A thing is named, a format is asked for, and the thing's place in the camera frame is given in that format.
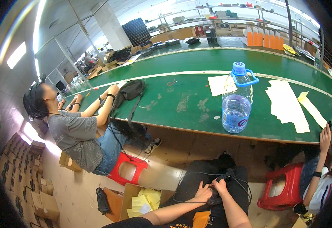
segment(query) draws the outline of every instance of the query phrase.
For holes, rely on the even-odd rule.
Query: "blue bottle handle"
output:
[[[233,79],[234,79],[234,81],[235,81],[235,84],[238,86],[238,87],[246,87],[246,86],[249,86],[249,85],[253,85],[253,84],[256,84],[256,83],[258,83],[258,78],[255,76],[255,74],[254,74],[254,72],[252,72],[251,70],[249,70],[249,69],[246,69],[246,71],[247,72],[250,72],[251,73],[251,75],[252,75],[252,77],[253,77],[253,81],[250,81],[250,82],[245,82],[245,83],[238,83],[237,82],[237,80],[236,80],[236,75],[235,75],[235,73],[234,73],[234,70],[232,70],[232,72],[231,72],[231,74],[232,74],[232,77],[233,77]]]

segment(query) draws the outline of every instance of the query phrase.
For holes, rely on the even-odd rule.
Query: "black controller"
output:
[[[236,175],[233,172],[233,170],[232,169],[227,169],[226,173],[223,174],[223,175],[220,175],[217,178],[216,181],[219,182],[220,180],[224,179],[226,182],[228,182],[228,181],[232,180],[235,177],[236,177]],[[209,187],[209,188],[213,191],[213,193],[212,193],[212,196],[208,199],[207,204],[208,205],[221,204],[222,203],[222,198],[219,196],[217,189],[215,189],[214,187]]]

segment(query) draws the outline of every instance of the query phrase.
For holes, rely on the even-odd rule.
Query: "long black hair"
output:
[[[44,102],[44,90],[40,86],[41,83],[36,83],[23,96],[24,108],[31,120],[43,120],[49,115],[48,108]]]

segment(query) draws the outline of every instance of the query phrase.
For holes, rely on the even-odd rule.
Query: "plastic water bottle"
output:
[[[258,83],[254,73],[243,62],[234,62],[224,84],[222,96],[222,125],[230,133],[240,133],[249,120],[252,105],[252,85]]]
[[[316,52],[316,57],[315,57],[315,59],[314,59],[314,66],[316,67],[316,68],[319,68],[319,50],[317,50],[317,52]]]

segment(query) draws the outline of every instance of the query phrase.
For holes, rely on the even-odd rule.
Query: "black wrist strap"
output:
[[[115,96],[113,94],[108,94],[106,97],[111,96],[112,98],[115,99]]]
[[[321,178],[322,173],[321,173],[321,172],[314,172],[314,173],[313,173],[313,176],[314,176],[314,177],[319,177],[319,178]]]

